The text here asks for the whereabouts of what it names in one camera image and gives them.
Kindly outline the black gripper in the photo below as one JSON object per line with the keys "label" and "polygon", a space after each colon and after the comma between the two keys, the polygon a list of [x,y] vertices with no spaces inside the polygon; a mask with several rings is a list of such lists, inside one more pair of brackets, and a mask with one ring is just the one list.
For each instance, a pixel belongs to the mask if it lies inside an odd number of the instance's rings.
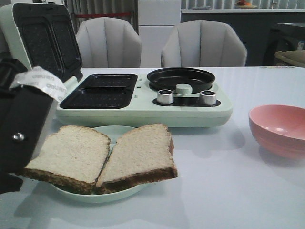
{"label": "black gripper", "polygon": [[18,192],[23,181],[9,173],[22,170],[44,141],[44,128],[64,85],[54,74],[24,66],[15,59],[0,61],[0,192]]}

